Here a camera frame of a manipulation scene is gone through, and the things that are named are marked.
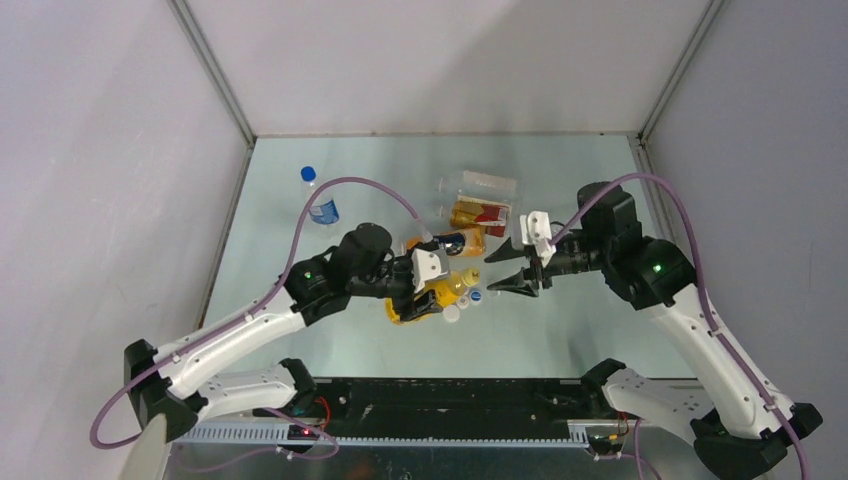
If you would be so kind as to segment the yellow label bottle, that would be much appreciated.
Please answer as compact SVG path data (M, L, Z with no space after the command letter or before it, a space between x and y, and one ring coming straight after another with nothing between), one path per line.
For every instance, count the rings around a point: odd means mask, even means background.
M404 325L441 313L445 307L456 305L460 297L478 285L480 279L481 273L476 267L451 271L445 278L428 281L423 291L414 296L410 310L401 312L398 310L399 300L386 299L386 315L392 323Z

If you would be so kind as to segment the yellow cap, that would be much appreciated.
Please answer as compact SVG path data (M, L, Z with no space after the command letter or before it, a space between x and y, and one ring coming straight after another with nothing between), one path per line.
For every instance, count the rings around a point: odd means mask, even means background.
M476 267L468 267L461 273L461 279L468 287L474 287L480 282L481 273Z

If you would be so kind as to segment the crushed blue label bottle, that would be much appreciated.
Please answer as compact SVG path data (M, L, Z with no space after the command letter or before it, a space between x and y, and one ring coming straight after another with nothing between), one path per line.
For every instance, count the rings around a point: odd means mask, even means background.
M318 176L311 183L304 182L301 179L301 184L306 200L309 200L322 185ZM308 216L315 224L326 227L336 225L340 220L335 201L327 191L323 191L315 197L310 204Z

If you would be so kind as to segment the solid blue cap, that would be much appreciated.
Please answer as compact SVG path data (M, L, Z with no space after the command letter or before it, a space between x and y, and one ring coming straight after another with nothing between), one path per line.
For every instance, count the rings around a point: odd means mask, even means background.
M316 171L312 166L304 166L300 171L301 179L304 182L311 183L317 178Z

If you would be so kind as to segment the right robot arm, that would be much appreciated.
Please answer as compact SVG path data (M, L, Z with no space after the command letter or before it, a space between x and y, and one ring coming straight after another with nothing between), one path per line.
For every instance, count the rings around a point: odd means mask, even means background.
M688 394L607 359L582 376L585 411L632 414L671 433L720 479L757 478L799 451L821 414L753 363L712 304L698 253L647 236L621 181L588 184L577 200L577 214L563 225L541 211L519 218L517 233L488 261L528 264L491 289L536 297L557 276L599 272L621 300L650 314L701 385Z

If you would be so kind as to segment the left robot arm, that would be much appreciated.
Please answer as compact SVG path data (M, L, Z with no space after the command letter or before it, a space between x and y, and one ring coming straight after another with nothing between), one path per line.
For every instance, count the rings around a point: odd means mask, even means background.
M268 408L308 414L316 383L301 360L286 358L252 372L226 368L344 311L354 297L390 300L403 323L435 314L441 307L426 287L447 277L449 259L437 240L395 255L389 232L363 223L338 244L288 266L266 297L229 320L159 347L145 340L130 344L125 382L140 427L163 416L166 439L174 441L204 420L232 413Z

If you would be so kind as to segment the red gold label bottle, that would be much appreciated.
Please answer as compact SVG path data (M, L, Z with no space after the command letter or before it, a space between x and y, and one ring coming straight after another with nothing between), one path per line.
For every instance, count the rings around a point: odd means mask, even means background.
M509 225L511 205L459 195L440 204L437 216L455 228L479 227L489 236L503 238Z

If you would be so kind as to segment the orange navy label bottle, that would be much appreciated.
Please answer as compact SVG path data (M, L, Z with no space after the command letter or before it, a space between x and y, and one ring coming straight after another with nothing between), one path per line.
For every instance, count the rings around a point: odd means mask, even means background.
M415 248L425 251L443 250L448 257L482 257L485 253L484 234L479 228L465 228L434 235L427 241L423 237L415 237L407 241L402 252L411 252Z

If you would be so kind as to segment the clear bottle far back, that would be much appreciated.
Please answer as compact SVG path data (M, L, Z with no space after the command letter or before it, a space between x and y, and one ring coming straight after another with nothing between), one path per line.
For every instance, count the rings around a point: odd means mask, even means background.
M441 177L436 183L436 191L441 194L506 202L517 196L519 182L510 177L462 170Z

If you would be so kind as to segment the plain white cap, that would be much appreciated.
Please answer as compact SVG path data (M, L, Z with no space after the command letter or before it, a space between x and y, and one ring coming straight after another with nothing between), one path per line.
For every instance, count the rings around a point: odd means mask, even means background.
M442 311L443 319L448 323L456 323L461 317L461 309L456 305L448 305Z

